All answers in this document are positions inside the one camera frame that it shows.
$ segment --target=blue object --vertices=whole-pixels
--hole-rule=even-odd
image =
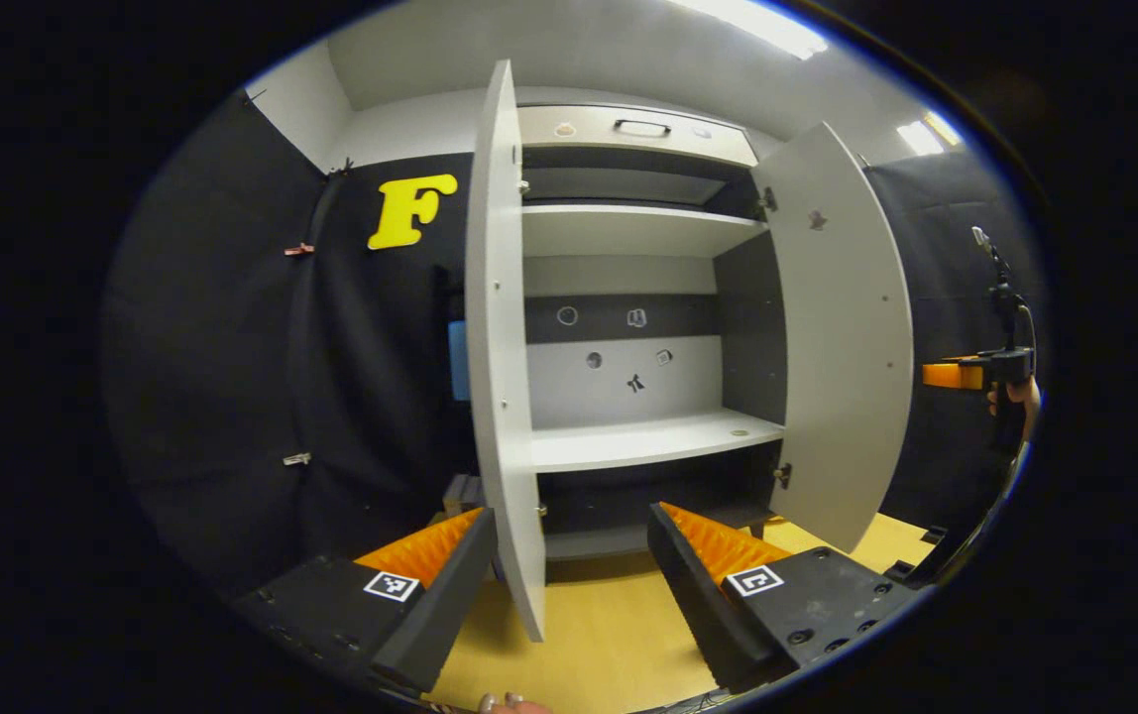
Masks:
[[[450,384],[456,402],[471,402],[473,393],[468,385],[468,330],[464,320],[450,322]]]

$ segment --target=open cabinet door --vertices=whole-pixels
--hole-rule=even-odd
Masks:
[[[913,389],[913,315],[877,196],[826,123],[751,169],[785,299],[789,383],[772,510],[851,551],[896,473]]]
[[[542,641],[546,545],[538,517],[525,358],[520,126],[511,63],[494,67],[468,198],[465,322],[473,429],[497,556],[531,641]]]

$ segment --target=yellow letter f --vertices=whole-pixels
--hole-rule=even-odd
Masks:
[[[437,208],[442,206],[438,194],[450,196],[457,189],[459,181],[450,174],[384,182],[380,186],[380,194],[384,195],[380,227],[365,246],[381,249],[419,243],[423,232],[415,229],[414,218],[419,216],[421,225],[432,222],[437,218]]]

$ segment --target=ceiling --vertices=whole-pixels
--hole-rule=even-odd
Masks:
[[[328,46],[355,110],[483,88],[510,58],[518,87],[645,96],[782,141],[826,121],[876,162],[910,155],[896,126],[926,108],[831,40],[803,60],[667,0],[411,0]]]

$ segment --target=black curtain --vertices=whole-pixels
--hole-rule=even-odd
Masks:
[[[987,397],[923,385],[921,366],[1004,346],[988,297],[996,269],[973,240],[972,227],[981,227],[1032,309],[1044,372],[1037,384],[1048,388],[1049,305],[1034,238],[1004,182],[970,150],[905,158],[865,173],[904,263],[917,366],[904,450],[881,511],[923,527],[973,527],[1004,484],[1004,458],[988,449],[993,421]],[[1019,344],[1028,340],[1023,320]]]
[[[475,473],[446,343],[470,166],[323,175],[239,91],[143,191],[105,295],[108,419],[162,542],[223,596],[423,527],[452,471]],[[423,240],[366,249],[379,186],[438,173],[460,190]]]

